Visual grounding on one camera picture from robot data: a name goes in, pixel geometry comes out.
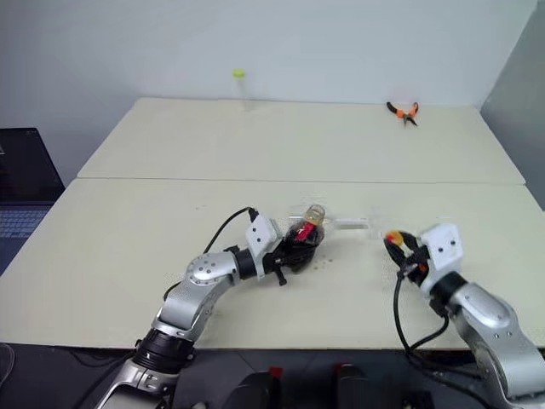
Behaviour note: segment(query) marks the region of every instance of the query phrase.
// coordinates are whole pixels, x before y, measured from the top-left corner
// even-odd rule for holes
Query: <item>black cable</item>
[[[443,322],[443,326],[441,326],[441,328],[439,328],[436,332],[434,332],[433,334],[430,334],[428,335],[427,337],[424,337],[423,339],[421,339],[420,341],[417,341],[415,343],[413,343],[411,346],[410,346],[410,350],[411,351],[414,351],[415,349],[417,349],[418,347],[421,347],[423,344],[425,343],[429,343],[430,341],[434,340],[435,338],[443,335],[443,332],[446,331],[446,329],[449,327],[449,323],[450,323],[450,320],[449,320],[449,316],[446,315],[445,317],[443,317],[443,319],[445,320],[445,322]]]
[[[128,354],[122,356],[121,358],[116,359],[108,369],[102,373],[88,388],[85,390],[83,395],[77,400],[77,402],[72,406],[72,409],[79,409],[81,405],[90,397],[90,395],[99,387],[99,385],[104,382],[104,380],[110,376],[120,365],[122,365],[128,358],[133,356],[135,351],[130,351]]]
[[[218,228],[218,231],[215,232],[214,234],[214,237],[212,237],[212,240],[208,243],[208,245],[206,246],[206,248],[204,249],[203,251],[203,254],[206,254],[210,251],[210,248],[212,247],[212,245],[214,245],[215,241],[217,240],[217,238],[220,236],[221,232],[223,231],[223,229],[226,227],[227,224],[229,224],[232,219],[234,219],[235,217],[239,216],[239,215],[242,215],[245,211],[248,211],[249,214],[250,214],[250,219],[251,221],[254,221],[254,219],[257,217],[258,213],[257,213],[257,210],[254,209],[253,207],[244,207],[243,209],[240,209],[239,211],[235,211],[232,215],[230,215],[227,220],[225,220],[223,222],[223,224],[220,226],[220,228]],[[174,288],[176,288],[176,286],[180,284],[180,281],[178,281],[177,283],[171,285],[167,291],[164,292],[163,294],[163,301],[167,301],[167,297],[169,296],[170,292],[172,290],[174,290]]]
[[[440,384],[442,384],[444,386],[447,386],[447,387],[449,387],[451,389],[454,389],[454,390],[456,390],[456,391],[458,391],[458,392],[460,392],[462,394],[465,394],[465,395],[475,399],[478,403],[480,403],[486,409],[496,409],[494,406],[490,405],[483,397],[481,397],[480,395],[474,393],[472,390],[464,388],[463,386],[461,386],[458,383],[454,383],[454,382],[451,382],[451,381],[447,381],[447,380],[445,380],[445,379],[443,379],[441,377],[437,377],[436,375],[428,372],[427,368],[425,367],[425,365],[428,362],[425,361],[422,357],[414,354],[414,351],[410,348],[410,345],[407,343],[407,339],[405,338],[405,335],[403,333],[403,329],[401,328],[401,321],[399,319],[399,291],[401,289],[401,284],[403,283],[403,280],[404,280],[404,276],[402,274],[398,274],[398,280],[396,281],[395,290],[393,292],[393,319],[395,321],[395,328],[396,328],[396,330],[398,332],[399,340],[401,341],[401,343],[403,344],[403,347],[404,347],[405,357],[409,361],[410,365],[413,366],[415,369],[417,369],[424,377],[427,377],[428,379],[431,379],[434,382],[440,383]],[[418,360],[419,363],[422,364],[422,366],[417,365],[415,362],[413,362],[411,360],[411,358],[414,358],[414,359]],[[453,368],[445,368],[444,370],[448,370],[449,372],[453,372],[452,369]]]
[[[245,211],[250,211],[250,210],[255,211],[255,209],[253,209],[253,208],[251,208],[251,207],[244,207],[243,209],[241,209],[241,210],[239,210],[239,211],[235,211],[232,215],[230,215],[229,218],[223,222],[223,224],[220,226],[220,228],[218,228],[218,231],[215,232],[214,237],[212,238],[212,240],[208,243],[208,245],[207,245],[206,248],[204,249],[203,254],[209,252],[210,248],[211,248],[212,245],[215,243],[215,241],[217,240],[217,238],[220,236],[220,234],[221,234],[221,232],[223,231],[223,229],[226,227],[227,224],[229,224],[229,223],[231,222],[232,219],[234,219],[234,218],[237,217],[238,215],[242,215]]]
[[[110,360],[112,358],[110,356],[101,356],[101,355],[94,355],[94,354],[90,354],[89,356],[93,358],[94,360]]]
[[[4,373],[0,377],[0,389],[5,384],[5,382],[8,380],[9,376],[11,375],[11,372],[14,370],[15,365],[15,351],[13,348],[11,348],[10,345],[6,343],[0,343],[0,348],[6,349],[8,351],[9,359],[8,359],[8,365],[6,368],[6,373]]]
[[[458,375],[462,375],[464,377],[471,377],[473,379],[480,379],[480,375],[473,371],[465,371],[463,369],[453,368],[451,366],[444,366],[435,362],[432,362],[430,360],[426,360],[420,355],[417,355],[414,353],[415,349],[422,346],[424,343],[428,343],[435,338],[439,337],[443,334],[443,332],[446,331],[447,327],[449,326],[449,318],[448,316],[445,316],[445,322],[443,323],[443,326],[439,328],[436,332],[433,334],[428,335],[427,337],[424,337],[420,341],[417,341],[413,343],[411,346],[409,346],[409,343],[407,343],[407,340],[405,339],[403,329],[401,328],[401,319],[399,318],[399,291],[401,289],[401,283],[403,282],[404,276],[402,275],[401,278],[398,277],[398,281],[396,282],[395,290],[393,291],[393,319],[395,320],[395,326],[396,330],[398,331],[399,339],[401,340],[401,343],[403,344],[403,347],[406,351],[406,353],[410,356],[412,356],[414,359],[418,360],[420,364],[423,367],[427,367],[428,369],[432,369],[435,371],[442,371],[442,372],[451,372]]]
[[[107,362],[92,364],[92,363],[89,363],[89,362],[85,362],[79,355],[77,355],[73,351],[67,351],[67,352],[68,352],[68,354],[70,354],[74,358],[74,360],[79,362],[79,364],[81,364],[83,366],[87,366],[88,368],[102,368],[103,366],[108,366],[108,365],[112,364],[113,362],[115,362],[116,360],[118,360],[118,358],[114,358],[114,359],[109,359],[109,361],[107,361]]]

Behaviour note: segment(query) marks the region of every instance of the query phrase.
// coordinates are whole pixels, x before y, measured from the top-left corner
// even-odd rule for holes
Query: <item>yellow object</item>
[[[386,233],[386,240],[388,240],[390,243],[394,243],[397,246],[402,245],[404,242],[403,236],[400,232],[396,230]]]
[[[246,77],[246,71],[241,70],[240,68],[236,68],[232,70],[232,76],[236,79],[244,78]]]

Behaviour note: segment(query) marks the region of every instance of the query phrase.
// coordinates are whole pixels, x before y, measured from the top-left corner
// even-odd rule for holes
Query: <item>laptop keyboard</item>
[[[0,239],[29,237],[47,210],[0,210]]]

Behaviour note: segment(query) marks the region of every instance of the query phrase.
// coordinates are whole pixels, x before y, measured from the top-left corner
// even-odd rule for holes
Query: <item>robotic arm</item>
[[[305,220],[282,237],[277,223],[249,209],[248,249],[230,247],[204,253],[189,263],[181,282],[168,291],[152,328],[127,359],[96,409],[166,409],[181,368],[192,358],[218,298],[241,280],[274,272],[287,283],[281,267],[304,267],[324,237],[324,209],[311,206]]]
[[[521,331],[513,308],[458,273],[463,250],[457,227],[439,224],[419,238],[390,232],[384,244],[433,309],[446,310],[475,355],[492,404],[545,408],[545,360]],[[412,254],[405,256],[403,247]]]

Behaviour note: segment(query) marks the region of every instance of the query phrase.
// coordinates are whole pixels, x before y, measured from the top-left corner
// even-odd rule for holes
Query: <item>white wall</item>
[[[0,0],[0,127],[65,181],[141,95],[480,106],[536,0]]]
[[[545,209],[545,2],[537,5],[481,114]]]

